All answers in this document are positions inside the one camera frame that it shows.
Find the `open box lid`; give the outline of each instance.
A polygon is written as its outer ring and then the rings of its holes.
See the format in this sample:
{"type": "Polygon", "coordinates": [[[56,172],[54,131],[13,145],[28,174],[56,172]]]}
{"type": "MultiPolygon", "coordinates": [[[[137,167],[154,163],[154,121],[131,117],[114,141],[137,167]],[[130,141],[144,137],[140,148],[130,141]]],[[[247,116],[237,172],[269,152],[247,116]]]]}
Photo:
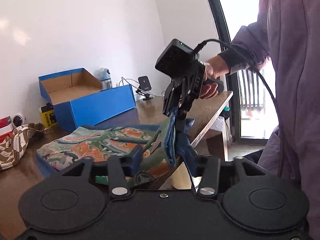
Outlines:
{"type": "Polygon", "coordinates": [[[52,105],[72,101],[102,90],[102,83],[84,68],[39,77],[41,96],[52,105]]]}

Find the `glass door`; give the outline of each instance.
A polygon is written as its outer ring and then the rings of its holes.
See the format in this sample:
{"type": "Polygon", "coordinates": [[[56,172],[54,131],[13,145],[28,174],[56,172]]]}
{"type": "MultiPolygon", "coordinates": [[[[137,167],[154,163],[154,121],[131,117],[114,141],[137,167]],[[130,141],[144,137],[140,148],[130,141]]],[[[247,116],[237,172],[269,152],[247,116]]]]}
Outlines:
{"type": "MultiPolygon", "coordinates": [[[[257,21],[259,0],[209,0],[209,3],[221,40],[226,41],[225,32],[233,40],[242,25],[257,21]]],[[[275,94],[272,62],[261,73],[275,94]]],[[[228,85],[237,94],[233,98],[232,109],[235,139],[268,139],[278,125],[278,118],[271,97],[258,75],[240,70],[229,77],[228,85]]]]}

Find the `purple jacket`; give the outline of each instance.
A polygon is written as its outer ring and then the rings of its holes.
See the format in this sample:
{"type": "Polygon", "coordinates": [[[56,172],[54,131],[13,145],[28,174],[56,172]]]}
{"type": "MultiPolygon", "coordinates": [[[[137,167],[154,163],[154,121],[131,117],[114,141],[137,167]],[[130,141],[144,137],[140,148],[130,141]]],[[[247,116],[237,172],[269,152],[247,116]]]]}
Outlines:
{"type": "Polygon", "coordinates": [[[301,184],[309,233],[320,239],[320,0],[260,0],[257,22],[242,26],[232,45],[258,66],[272,59],[282,130],[274,130],[259,165],[301,184]]]}

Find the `white cable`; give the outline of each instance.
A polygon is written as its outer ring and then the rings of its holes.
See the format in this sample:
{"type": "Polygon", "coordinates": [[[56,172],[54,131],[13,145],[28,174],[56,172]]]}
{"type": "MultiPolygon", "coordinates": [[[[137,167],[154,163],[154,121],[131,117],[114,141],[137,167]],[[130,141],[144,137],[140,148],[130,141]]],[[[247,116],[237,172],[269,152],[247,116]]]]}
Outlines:
{"type": "MultiPolygon", "coordinates": [[[[132,84],[129,83],[128,80],[132,80],[132,81],[134,81],[134,82],[136,82],[136,83],[139,84],[139,82],[135,81],[134,79],[131,79],[131,78],[125,79],[124,77],[121,77],[122,85],[124,85],[124,83],[123,83],[124,80],[125,80],[129,85],[132,85],[132,84]]],[[[134,85],[132,85],[132,86],[133,86],[134,88],[136,88],[136,89],[138,89],[138,90],[140,90],[140,91],[142,91],[142,92],[148,93],[148,94],[150,94],[150,95],[152,95],[152,96],[154,96],[154,97],[163,97],[163,96],[155,95],[155,94],[151,93],[150,91],[145,91],[145,90],[142,90],[141,88],[137,88],[137,87],[134,86],[134,85]]]]}

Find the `cardboard box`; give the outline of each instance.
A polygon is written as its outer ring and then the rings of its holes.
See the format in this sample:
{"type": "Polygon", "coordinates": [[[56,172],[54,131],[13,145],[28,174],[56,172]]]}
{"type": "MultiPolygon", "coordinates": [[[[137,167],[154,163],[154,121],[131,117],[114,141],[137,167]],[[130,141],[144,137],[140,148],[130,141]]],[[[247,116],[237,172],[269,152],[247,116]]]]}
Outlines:
{"type": "Polygon", "coordinates": [[[53,105],[60,127],[74,131],[135,108],[131,85],[102,91],[102,83],[84,68],[39,77],[41,96],[53,105]]]}

